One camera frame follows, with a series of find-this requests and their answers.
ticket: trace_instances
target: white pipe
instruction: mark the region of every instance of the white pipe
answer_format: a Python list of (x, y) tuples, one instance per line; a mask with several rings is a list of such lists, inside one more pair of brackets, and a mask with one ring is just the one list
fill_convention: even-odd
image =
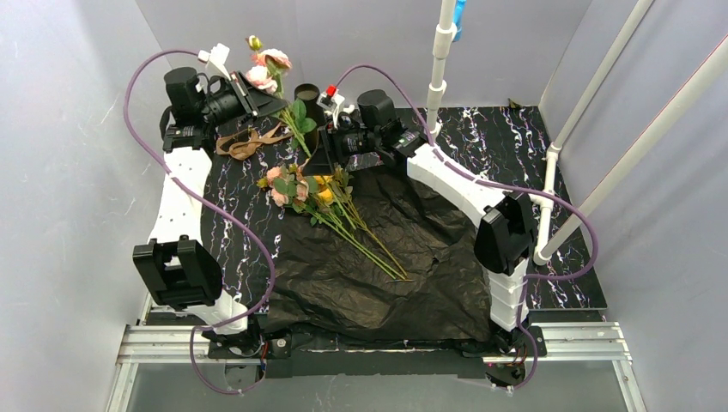
[[(543, 181), (543, 191), (554, 194), (554, 178), (556, 175), (556, 161), (559, 159), (557, 152), (546, 152), (546, 178)], [(537, 201), (541, 207), (541, 218), (538, 220), (538, 234), (536, 238), (536, 248), (534, 250), (534, 259), (543, 258), (541, 250), (549, 242), (551, 234), (551, 212), (554, 210), (554, 201), (546, 197), (539, 197)]]
[(622, 54), (624, 46), (627, 45), (629, 39), (632, 38), (634, 30), (636, 30), (637, 26), (640, 25), (642, 17), (644, 17), (647, 9), (650, 8), (653, 1), (654, 0), (639, 0), (637, 4), (635, 4), (632, 8), (632, 13), (629, 14), (627, 21), (624, 22), (622, 29), (617, 34), (614, 43), (612, 43), (612, 46), (607, 51), (606, 56), (604, 56), (602, 63), (597, 68), (597, 71), (594, 73), (591, 81), (588, 85), (586, 85), (584, 93), (581, 95), (579, 101), (576, 103), (576, 106), (569, 115), (567, 122), (564, 124), (564, 127), (561, 128), (559, 136), (557, 136), (556, 140), (551, 143), (551, 146), (555, 145), (555, 149), (561, 150), (561, 148), (564, 147), (564, 142), (571, 135), (574, 126), (576, 126), (577, 122), (579, 122), (579, 119), (584, 114), (586, 107), (589, 106), (589, 103), (592, 102), (592, 99), (597, 93), (597, 90), (599, 90), (599, 87), (604, 82), (604, 79), (609, 74), (612, 66), (614, 66), (614, 63), (616, 62), (619, 55)]
[[(677, 90), (667, 105), (658, 113), (622, 158), (604, 176), (586, 200), (579, 206), (584, 215), (589, 215), (614, 190), (619, 182), (634, 168), (673, 124), (701, 97), (715, 80), (728, 69), (728, 39), (726, 35), (720, 44), (708, 55), (698, 70)], [(543, 258), (550, 258), (556, 249), (579, 227), (579, 219), (571, 215), (548, 244), (542, 249)], [(534, 263), (545, 264), (548, 259)]]
[(428, 129), (433, 138), (440, 133), (440, 125), (437, 123), (437, 111), (440, 109), (442, 95), (445, 93), (447, 83), (445, 80), (445, 60), (450, 53), (450, 44), (458, 28), (452, 22), (455, 14), (455, 3), (457, 0), (442, 0), (440, 7), (440, 21), (435, 28), (433, 45), (433, 74), (432, 81), (428, 88)]
[[(638, 0), (638, 2), (632, 8), (632, 12), (629, 13), (629, 17), (622, 25), (619, 30), (614, 42), (607, 51), (607, 54), (602, 59), (602, 63), (599, 64), (597, 71), (594, 76), (591, 77), (589, 84), (586, 85), (584, 93), (579, 98), (576, 106), (569, 115), (567, 122), (564, 127), (561, 128), (559, 136), (549, 145), (549, 149), (546, 151), (546, 177), (543, 182), (543, 191), (547, 193), (554, 193), (554, 178), (556, 175), (556, 163), (559, 160), (559, 152), (564, 145), (564, 142), (571, 136), (574, 126), (576, 126), (581, 116), (584, 114), (586, 107), (592, 102), (594, 95), (599, 90), (599, 87), (604, 83), (604, 79), (609, 74), (610, 70), (614, 66), (614, 63), (622, 54), (624, 46), (627, 45), (629, 39), (632, 38), (634, 31), (640, 25), (642, 17), (652, 5), (654, 0)], [(534, 262), (537, 264), (545, 264), (550, 259), (548, 256), (543, 255), (543, 248), (546, 246), (549, 235), (551, 232), (551, 211), (554, 208), (554, 202), (546, 199), (545, 197), (535, 197), (534, 203), (541, 206), (541, 218), (538, 221), (538, 236), (536, 242), (536, 248), (533, 253)]]

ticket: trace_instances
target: white wall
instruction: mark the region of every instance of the white wall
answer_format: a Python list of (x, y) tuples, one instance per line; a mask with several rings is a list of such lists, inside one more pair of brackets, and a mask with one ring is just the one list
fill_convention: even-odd
[[(551, 136), (632, 4), (595, 0), (590, 7), (541, 104)], [(561, 171), (576, 203), (728, 33), (726, 15), (723, 0), (662, 0), (650, 8), (562, 152)], [(721, 368), (728, 362), (726, 107), (728, 75), (591, 215), (609, 318), (625, 330), (650, 410), (728, 409)]]
[[(536, 105), (592, 0), (473, 0), (463, 37), (447, 60), (443, 106), (502, 106), (512, 98)], [(325, 88), (353, 64), (375, 64), (425, 106), (432, 73), (437, 0), (137, 0), (161, 47), (232, 48), (231, 70), (251, 62), (244, 38), (256, 34), (293, 59), (288, 88), (303, 81)], [(356, 73), (343, 84), (350, 99), (383, 88), (386, 79)]]
[[(0, 2), (3, 411), (106, 406), (124, 324), (143, 299), (131, 250), (147, 238), (161, 187), (122, 100), (156, 51), (133, 2)], [(150, 113), (167, 102), (168, 68), (151, 68), (131, 111), (157, 141)]]

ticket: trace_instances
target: brown ribbon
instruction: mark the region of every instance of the brown ribbon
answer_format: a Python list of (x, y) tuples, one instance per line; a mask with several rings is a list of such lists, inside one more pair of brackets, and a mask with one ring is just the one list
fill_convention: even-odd
[[(245, 159), (255, 154), (255, 151), (258, 150), (258, 148), (262, 145), (278, 143), (283, 139), (288, 139), (289, 137), (293, 136), (293, 133), (287, 133), (283, 136), (273, 137), (273, 135), (276, 134), (280, 127), (281, 123), (278, 123), (276, 127), (265, 133), (263, 136), (260, 136), (258, 134), (258, 131), (255, 129), (245, 129), (230, 136), (222, 136), (217, 139), (217, 143), (215, 144), (215, 152), (219, 155), (229, 155), (232, 156), (234, 159), (244, 161)], [(250, 134), (250, 139), (248, 139), (247, 142), (235, 142), (231, 144), (227, 149), (222, 148), (227, 142), (235, 140), (238, 137), (244, 136), (246, 134)]]

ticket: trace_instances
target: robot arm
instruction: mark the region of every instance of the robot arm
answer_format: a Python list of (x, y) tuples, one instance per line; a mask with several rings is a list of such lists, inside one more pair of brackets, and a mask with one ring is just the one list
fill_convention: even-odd
[[(164, 160), (172, 170), (165, 177), (155, 227), (146, 245), (134, 247), (133, 260), (155, 303), (169, 305), (218, 324), (246, 312), (247, 308), (223, 291), (220, 265), (203, 247), (200, 235), (202, 204), (184, 193), (177, 178), (200, 197), (212, 167), (215, 128), (231, 119), (245, 121), (283, 109), (287, 103), (257, 90), (240, 72), (228, 73), (224, 63), (229, 49), (218, 45), (198, 58), (221, 76), (214, 92), (204, 92), (199, 74), (191, 67), (165, 75), (172, 105), (161, 122)], [(174, 123), (169, 123), (169, 114)], [(248, 319), (215, 328), (219, 336), (232, 336), (248, 329)]]
[[(437, 191), (477, 227), (473, 252), (490, 283), (490, 318), (505, 332), (511, 332), (518, 327), (516, 312), (535, 241), (531, 200), (522, 193), (504, 194), (463, 180), (445, 166), (435, 150), (439, 149), (427, 144), (418, 148), (407, 160), (407, 175)], [(528, 306), (524, 305), (521, 317), (527, 315)]]

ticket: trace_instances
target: blue clip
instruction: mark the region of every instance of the blue clip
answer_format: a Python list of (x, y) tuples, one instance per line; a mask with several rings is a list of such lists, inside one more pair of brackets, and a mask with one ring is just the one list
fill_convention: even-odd
[(455, 4), (455, 13), (452, 15), (452, 22), (455, 23), (455, 27), (458, 28), (458, 33), (455, 34), (455, 39), (452, 41), (460, 40), (460, 32), (463, 30), (461, 19), (463, 18), (463, 9), (465, 9), (465, 2), (467, 0), (458, 0)]

